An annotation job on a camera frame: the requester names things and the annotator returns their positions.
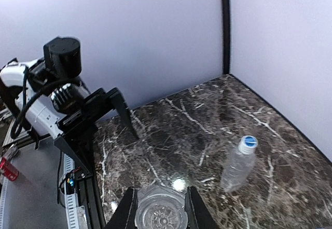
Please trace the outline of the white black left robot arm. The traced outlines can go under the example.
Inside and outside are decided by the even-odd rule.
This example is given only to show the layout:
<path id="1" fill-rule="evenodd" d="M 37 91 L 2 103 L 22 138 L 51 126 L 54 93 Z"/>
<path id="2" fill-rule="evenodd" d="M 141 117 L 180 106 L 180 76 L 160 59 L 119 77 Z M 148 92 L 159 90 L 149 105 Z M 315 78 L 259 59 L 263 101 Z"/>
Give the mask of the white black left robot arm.
<path id="1" fill-rule="evenodd" d="M 22 130 L 48 134 L 86 176 L 93 174 L 90 141 L 96 121 L 111 110 L 135 134 L 118 88 L 90 92 L 80 78 L 80 42 L 56 37 L 43 47 L 44 56 L 29 62 L 12 59 L 1 69 L 1 99 L 15 117 L 10 136 Z"/>

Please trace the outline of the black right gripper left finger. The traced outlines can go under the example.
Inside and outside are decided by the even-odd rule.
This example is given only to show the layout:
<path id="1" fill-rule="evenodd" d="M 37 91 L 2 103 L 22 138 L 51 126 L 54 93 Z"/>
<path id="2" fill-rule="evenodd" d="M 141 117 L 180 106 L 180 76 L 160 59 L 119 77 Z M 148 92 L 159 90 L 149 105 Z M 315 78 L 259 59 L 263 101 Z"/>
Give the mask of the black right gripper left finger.
<path id="1" fill-rule="evenodd" d="M 129 187 L 118 204 L 105 229 L 135 229 L 137 211 L 137 189 Z"/>

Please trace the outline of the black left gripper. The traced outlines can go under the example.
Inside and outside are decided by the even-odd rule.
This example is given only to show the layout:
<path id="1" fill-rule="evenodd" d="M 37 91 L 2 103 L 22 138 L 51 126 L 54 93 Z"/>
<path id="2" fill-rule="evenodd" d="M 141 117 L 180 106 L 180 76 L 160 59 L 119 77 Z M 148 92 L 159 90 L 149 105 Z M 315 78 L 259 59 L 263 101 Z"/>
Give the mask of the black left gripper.
<path id="1" fill-rule="evenodd" d="M 100 88 L 89 95 L 84 95 L 84 105 L 71 114 L 56 122 L 62 131 L 54 139 L 54 145 L 68 155 L 86 177 L 93 176 L 93 133 L 97 131 L 96 120 L 111 110 L 116 110 L 132 135 L 139 136 L 133 127 L 130 109 L 118 88 L 105 92 Z"/>

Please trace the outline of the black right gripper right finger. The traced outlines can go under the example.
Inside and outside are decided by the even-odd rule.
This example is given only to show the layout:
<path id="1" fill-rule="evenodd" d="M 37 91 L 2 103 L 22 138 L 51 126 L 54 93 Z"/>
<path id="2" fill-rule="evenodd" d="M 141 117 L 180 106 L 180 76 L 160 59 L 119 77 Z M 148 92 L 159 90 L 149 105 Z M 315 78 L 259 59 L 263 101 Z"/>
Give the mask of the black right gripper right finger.
<path id="1" fill-rule="evenodd" d="M 218 225 L 208 211 L 202 197 L 194 186 L 187 188 L 185 207 L 188 217 L 188 227 L 193 229 L 218 229 Z"/>

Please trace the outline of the clear bottle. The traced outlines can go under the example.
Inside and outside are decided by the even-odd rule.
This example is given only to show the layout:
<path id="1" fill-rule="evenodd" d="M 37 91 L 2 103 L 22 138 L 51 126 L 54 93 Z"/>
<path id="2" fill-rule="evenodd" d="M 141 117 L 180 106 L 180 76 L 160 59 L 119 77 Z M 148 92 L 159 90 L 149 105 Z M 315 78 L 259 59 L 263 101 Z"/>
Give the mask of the clear bottle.
<path id="1" fill-rule="evenodd" d="M 234 148 L 228 157 L 220 179 L 220 186 L 224 192 L 231 193 L 244 186 L 255 162 L 255 152 L 246 155 L 239 151 L 238 146 Z"/>
<path id="2" fill-rule="evenodd" d="M 153 185 L 137 192 L 137 228 L 185 229 L 188 225 L 183 194 L 167 187 Z"/>

